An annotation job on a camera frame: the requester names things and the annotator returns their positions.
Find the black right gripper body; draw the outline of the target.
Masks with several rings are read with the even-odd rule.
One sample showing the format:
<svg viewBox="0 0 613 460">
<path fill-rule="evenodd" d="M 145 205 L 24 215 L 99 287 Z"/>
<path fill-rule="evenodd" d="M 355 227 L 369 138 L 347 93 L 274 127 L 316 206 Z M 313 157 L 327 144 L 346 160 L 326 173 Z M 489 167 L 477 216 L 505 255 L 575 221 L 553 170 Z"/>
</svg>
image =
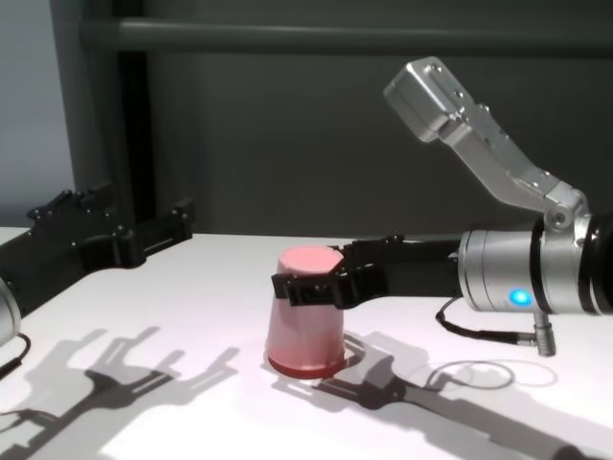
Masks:
<svg viewBox="0 0 613 460">
<path fill-rule="evenodd" d="M 386 262 L 341 268 L 341 277 L 354 282 L 360 304 L 381 297 L 460 297 L 459 246 L 458 238 L 403 238 Z"/>
</svg>

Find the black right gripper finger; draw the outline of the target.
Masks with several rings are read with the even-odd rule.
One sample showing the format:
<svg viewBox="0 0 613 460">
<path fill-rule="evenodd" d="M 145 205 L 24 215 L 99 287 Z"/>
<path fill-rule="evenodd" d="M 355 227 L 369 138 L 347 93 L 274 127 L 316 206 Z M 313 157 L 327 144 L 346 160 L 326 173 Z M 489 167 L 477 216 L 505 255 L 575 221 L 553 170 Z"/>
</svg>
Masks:
<svg viewBox="0 0 613 460">
<path fill-rule="evenodd" d="M 344 245 L 334 245 L 332 249 L 342 255 L 336 268 L 349 268 L 369 263 L 386 262 L 394 256 L 403 244 L 403 236 L 395 234 L 374 240 L 355 240 Z"/>
<path fill-rule="evenodd" d="M 360 304 L 354 282 L 335 274 L 276 274 L 271 281 L 275 297 L 287 300 L 292 307 L 332 305 L 352 309 Z"/>
</svg>

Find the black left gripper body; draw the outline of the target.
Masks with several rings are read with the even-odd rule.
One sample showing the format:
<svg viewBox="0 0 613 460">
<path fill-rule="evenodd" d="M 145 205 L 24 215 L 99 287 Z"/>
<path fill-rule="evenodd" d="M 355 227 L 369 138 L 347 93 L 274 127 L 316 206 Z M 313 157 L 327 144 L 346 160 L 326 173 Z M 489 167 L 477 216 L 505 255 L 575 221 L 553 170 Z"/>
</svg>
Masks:
<svg viewBox="0 0 613 460">
<path fill-rule="evenodd" d="M 1 245 L 1 280 L 27 316 L 91 273 L 145 261 L 136 233 L 111 216 L 56 216 Z"/>
</svg>

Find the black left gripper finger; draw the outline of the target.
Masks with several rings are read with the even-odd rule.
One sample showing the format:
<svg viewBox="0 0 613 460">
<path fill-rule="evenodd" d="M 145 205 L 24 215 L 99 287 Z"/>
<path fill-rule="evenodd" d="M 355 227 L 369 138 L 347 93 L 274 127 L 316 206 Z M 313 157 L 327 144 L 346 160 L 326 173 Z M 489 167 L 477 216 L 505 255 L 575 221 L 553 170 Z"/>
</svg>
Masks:
<svg viewBox="0 0 613 460">
<path fill-rule="evenodd" d="M 193 237 L 195 207 L 190 198 L 176 202 L 162 217 L 138 225 L 138 239 L 146 258 Z"/>
<path fill-rule="evenodd" d="M 39 205 L 27 212 L 27 218 L 41 220 L 61 214 L 104 210 L 115 203 L 111 188 L 95 188 L 85 191 L 64 190 L 46 204 Z"/>
</svg>

